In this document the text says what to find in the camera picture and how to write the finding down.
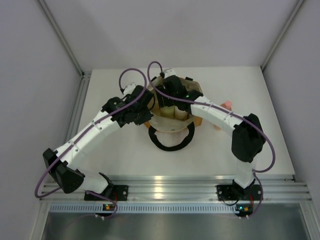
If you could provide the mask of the tan canvas tote bag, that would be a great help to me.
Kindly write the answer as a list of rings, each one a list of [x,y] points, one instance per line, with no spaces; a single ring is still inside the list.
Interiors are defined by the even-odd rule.
[[[164,81],[163,77],[164,74],[161,73],[160,76],[152,78],[152,84],[154,84],[155,87],[159,86]],[[202,88],[198,82],[193,81],[193,79],[188,77],[179,78],[186,88],[186,95],[183,98],[190,98],[192,101],[194,101],[195,97],[200,97],[203,95]],[[144,123],[144,125],[148,128],[150,140],[155,146],[166,152],[175,152],[185,148],[192,141],[195,134],[195,128],[202,124],[203,119],[199,116],[193,116],[189,111],[186,111],[188,112],[188,118],[185,121],[178,120],[175,117],[174,119],[162,117],[160,114],[161,107],[159,107],[156,94],[158,90],[151,85],[148,85],[147,89],[154,94],[154,98],[148,104],[149,110],[153,114],[153,117],[151,120]],[[164,145],[159,141],[156,135],[156,132],[174,134],[183,130],[188,130],[187,136],[181,141],[181,143],[173,146]]]

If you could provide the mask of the orange bottle pink cap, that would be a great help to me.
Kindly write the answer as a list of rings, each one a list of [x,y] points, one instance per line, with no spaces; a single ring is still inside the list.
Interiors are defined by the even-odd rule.
[[[226,102],[222,103],[220,105],[222,108],[228,110],[228,111],[232,111],[232,102],[227,100]]]

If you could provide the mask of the green pump bottle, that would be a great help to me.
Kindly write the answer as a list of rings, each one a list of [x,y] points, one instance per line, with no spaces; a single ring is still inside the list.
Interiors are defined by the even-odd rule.
[[[175,118],[175,106],[164,106],[159,109],[160,110],[160,116],[168,119],[174,119]]]

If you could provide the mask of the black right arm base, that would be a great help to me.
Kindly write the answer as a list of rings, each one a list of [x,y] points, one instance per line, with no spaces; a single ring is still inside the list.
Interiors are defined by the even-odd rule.
[[[220,184],[216,186],[217,197],[219,201],[258,201],[261,198],[261,187],[254,184],[251,187],[243,189],[232,184]]]

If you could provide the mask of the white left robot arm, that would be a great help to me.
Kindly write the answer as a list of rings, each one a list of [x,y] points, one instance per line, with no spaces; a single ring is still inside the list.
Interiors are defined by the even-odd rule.
[[[79,167],[89,153],[113,132],[126,124],[139,126],[151,120],[153,114],[148,105],[154,101],[155,96],[150,90],[131,84],[126,87],[124,98],[109,99],[95,118],[72,139],[56,150],[48,148],[42,156],[48,173],[60,189],[66,194],[76,190],[91,191],[102,200],[109,199],[113,194],[112,181],[101,172],[83,172]]]

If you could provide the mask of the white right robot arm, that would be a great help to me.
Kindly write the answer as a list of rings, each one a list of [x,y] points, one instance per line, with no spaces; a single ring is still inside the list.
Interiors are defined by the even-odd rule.
[[[266,142],[259,118],[253,113],[238,116],[213,103],[200,91],[187,90],[176,75],[165,78],[160,86],[152,87],[179,110],[209,121],[231,137],[231,152],[237,159],[232,192],[239,199],[248,196],[255,181],[254,158]]]

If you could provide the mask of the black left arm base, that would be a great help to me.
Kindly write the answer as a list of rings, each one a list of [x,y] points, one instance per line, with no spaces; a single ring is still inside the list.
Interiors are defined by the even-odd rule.
[[[99,193],[99,195],[106,197],[112,201],[127,201],[128,199],[128,191],[129,186],[128,185],[113,185],[112,188],[108,187],[107,190],[104,190],[102,193]],[[84,200],[85,201],[103,201],[102,198],[85,193],[84,194]]]

